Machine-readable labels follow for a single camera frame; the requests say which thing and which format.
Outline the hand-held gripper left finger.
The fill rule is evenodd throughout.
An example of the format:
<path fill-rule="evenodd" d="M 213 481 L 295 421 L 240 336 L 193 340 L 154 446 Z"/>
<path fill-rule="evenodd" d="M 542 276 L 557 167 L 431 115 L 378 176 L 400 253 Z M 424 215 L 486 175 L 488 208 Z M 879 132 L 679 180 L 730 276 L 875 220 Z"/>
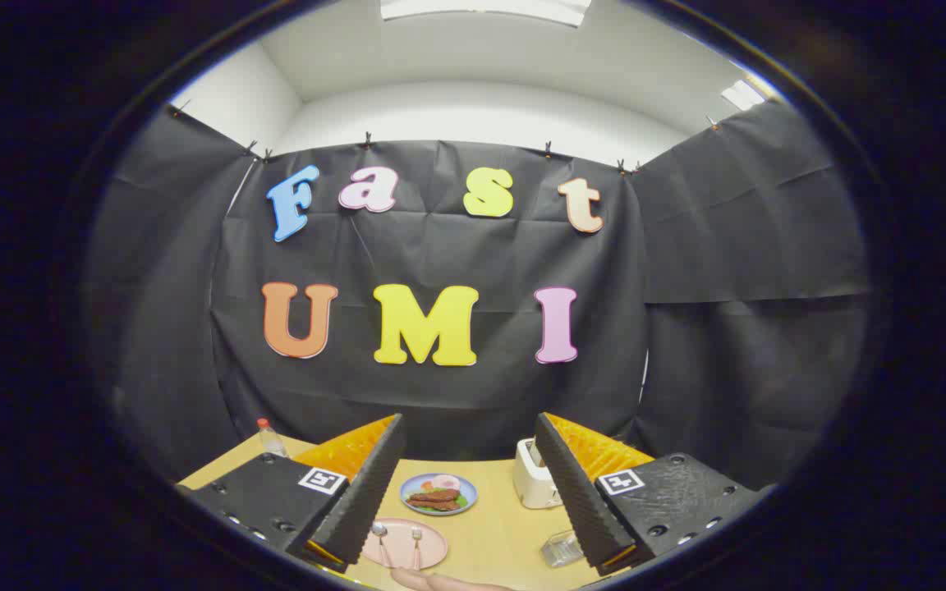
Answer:
<path fill-rule="evenodd" d="M 358 562 L 406 446 L 388 415 L 296 456 L 263 451 L 181 494 L 253 542 L 344 573 Z"/>

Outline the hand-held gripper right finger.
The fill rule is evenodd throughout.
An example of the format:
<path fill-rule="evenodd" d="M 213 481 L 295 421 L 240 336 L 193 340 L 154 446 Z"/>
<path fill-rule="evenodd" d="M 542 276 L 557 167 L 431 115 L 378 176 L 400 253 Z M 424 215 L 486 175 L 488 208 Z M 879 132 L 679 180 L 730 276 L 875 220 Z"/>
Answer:
<path fill-rule="evenodd" d="M 713 534 L 774 489 L 748 488 L 684 452 L 647 456 L 547 412 L 536 418 L 535 445 L 583 557 L 602 576 Z"/>

